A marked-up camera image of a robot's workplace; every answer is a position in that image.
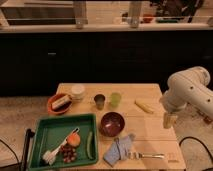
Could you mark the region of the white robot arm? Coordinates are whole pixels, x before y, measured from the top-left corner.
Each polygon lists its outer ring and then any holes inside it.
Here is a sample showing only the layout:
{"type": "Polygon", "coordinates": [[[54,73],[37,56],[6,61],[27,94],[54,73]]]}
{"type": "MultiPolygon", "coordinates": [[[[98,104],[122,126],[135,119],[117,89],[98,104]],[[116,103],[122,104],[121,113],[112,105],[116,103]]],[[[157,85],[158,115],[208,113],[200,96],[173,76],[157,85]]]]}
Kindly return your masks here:
{"type": "Polygon", "coordinates": [[[167,80],[168,90],[160,98],[165,109],[163,127],[171,128],[178,116],[177,113],[186,108],[187,104],[213,119],[213,90],[210,83],[210,73],[201,66],[192,67],[173,73],[167,80]]]}

